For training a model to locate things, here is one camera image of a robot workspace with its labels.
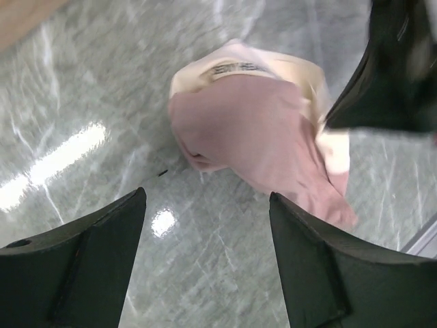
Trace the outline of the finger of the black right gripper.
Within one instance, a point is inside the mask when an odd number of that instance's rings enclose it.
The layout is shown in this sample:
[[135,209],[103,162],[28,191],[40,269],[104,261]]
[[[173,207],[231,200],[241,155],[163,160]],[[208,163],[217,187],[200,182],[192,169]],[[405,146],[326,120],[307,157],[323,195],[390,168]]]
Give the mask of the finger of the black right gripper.
[[436,41],[424,1],[372,1],[367,47],[325,126],[436,132]]

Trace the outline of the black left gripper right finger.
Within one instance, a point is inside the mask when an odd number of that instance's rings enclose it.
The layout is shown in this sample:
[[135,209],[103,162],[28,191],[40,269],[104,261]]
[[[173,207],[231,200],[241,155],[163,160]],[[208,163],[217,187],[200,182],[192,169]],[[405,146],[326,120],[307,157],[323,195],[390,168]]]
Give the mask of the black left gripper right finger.
[[270,196],[292,327],[435,327],[436,261],[380,247]]

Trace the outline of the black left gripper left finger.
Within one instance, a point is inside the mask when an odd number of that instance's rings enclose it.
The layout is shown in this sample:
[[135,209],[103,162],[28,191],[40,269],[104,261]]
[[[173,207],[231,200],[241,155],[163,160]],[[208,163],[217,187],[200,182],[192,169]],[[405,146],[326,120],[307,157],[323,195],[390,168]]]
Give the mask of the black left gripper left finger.
[[139,187],[1,248],[2,327],[118,327],[146,210]]

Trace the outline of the pink and cream underwear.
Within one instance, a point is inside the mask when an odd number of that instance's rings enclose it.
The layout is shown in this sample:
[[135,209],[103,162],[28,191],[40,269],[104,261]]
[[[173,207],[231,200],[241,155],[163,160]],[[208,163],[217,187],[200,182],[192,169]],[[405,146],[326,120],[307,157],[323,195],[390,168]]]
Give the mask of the pink and cream underwear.
[[280,193],[323,221],[351,226],[350,139],[327,129],[330,107],[318,65],[233,39],[174,74],[168,113],[195,169],[229,168],[262,193]]

